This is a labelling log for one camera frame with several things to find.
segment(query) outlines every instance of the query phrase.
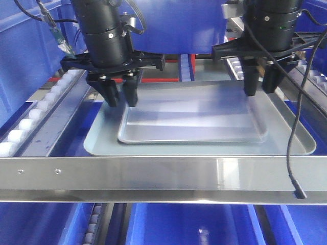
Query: stainless steel rail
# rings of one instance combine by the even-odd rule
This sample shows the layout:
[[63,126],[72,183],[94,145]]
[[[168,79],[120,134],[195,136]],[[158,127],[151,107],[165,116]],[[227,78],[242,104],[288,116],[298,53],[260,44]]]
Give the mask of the stainless steel rail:
[[308,192],[292,194],[284,157],[170,156],[0,159],[0,200],[327,203],[327,157],[292,157]]

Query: metal tray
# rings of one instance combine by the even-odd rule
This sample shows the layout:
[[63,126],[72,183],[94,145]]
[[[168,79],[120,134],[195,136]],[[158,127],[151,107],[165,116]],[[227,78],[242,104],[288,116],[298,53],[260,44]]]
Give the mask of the metal tray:
[[123,143],[254,142],[267,139],[255,97],[233,83],[143,86],[136,107],[125,106]]
[[[161,89],[182,89],[190,86],[201,91],[203,86],[219,85],[221,88],[234,87],[242,90],[241,81],[209,81],[209,82],[180,82],[180,83],[151,83],[140,84],[139,94],[147,92],[151,87],[158,90],[153,97],[158,97]],[[120,103],[116,108],[110,108],[103,103],[86,139],[85,149],[96,156],[167,156],[167,155],[284,155],[294,114],[286,104],[275,94],[266,95],[257,91],[253,97],[256,110],[264,118],[267,131],[265,141],[257,142],[207,142],[207,143],[153,143],[125,144],[118,141],[118,132],[122,122],[125,104]],[[314,152],[316,143],[302,124],[299,124],[296,137],[292,144],[291,154],[308,155]]]

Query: metal bar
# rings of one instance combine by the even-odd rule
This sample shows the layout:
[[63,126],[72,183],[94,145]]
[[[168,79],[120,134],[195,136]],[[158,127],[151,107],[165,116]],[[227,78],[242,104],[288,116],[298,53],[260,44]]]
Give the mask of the metal bar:
[[327,204],[327,157],[291,162],[304,201],[279,156],[4,158],[0,200]]

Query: blue plastic bin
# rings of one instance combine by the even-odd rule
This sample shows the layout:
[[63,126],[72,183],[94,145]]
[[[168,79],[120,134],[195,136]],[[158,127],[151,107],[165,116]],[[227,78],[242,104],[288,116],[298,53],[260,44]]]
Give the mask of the blue plastic bin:
[[[304,9],[308,9],[314,18],[320,23],[327,23],[327,1],[326,0],[306,0],[302,6]],[[301,32],[322,32],[325,27],[315,25],[310,19],[305,15],[299,18],[297,23],[297,31]],[[307,58],[310,57],[311,51],[307,51]],[[315,69],[319,70],[321,73],[327,75],[327,48],[321,50],[319,49],[316,53],[313,65]]]
[[[20,2],[31,14],[39,14],[35,0]],[[54,19],[74,18],[72,11],[68,11],[71,6],[62,6],[61,0],[42,2]],[[74,29],[73,24],[64,26],[67,31],[63,32],[74,36],[74,30],[68,28]],[[0,44],[1,127],[60,68],[64,53],[47,24],[25,16],[12,0],[2,1],[0,8]]]
[[326,206],[265,207],[278,245],[326,245]]
[[126,245],[265,244],[252,205],[134,204]]
[[0,244],[81,244],[93,204],[0,203]]
[[[142,35],[133,35],[137,50],[164,54],[211,54],[223,43],[225,0],[135,0],[147,21]],[[121,12],[133,13],[124,3]]]

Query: cable connector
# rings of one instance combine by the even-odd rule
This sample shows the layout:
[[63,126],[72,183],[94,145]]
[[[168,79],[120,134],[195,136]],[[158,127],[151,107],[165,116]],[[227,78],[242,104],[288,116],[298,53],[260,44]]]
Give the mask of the cable connector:
[[302,186],[298,182],[297,179],[295,179],[293,176],[290,176],[290,179],[292,181],[292,184],[295,188],[294,195],[297,199],[306,199],[308,196],[306,192],[303,190]]

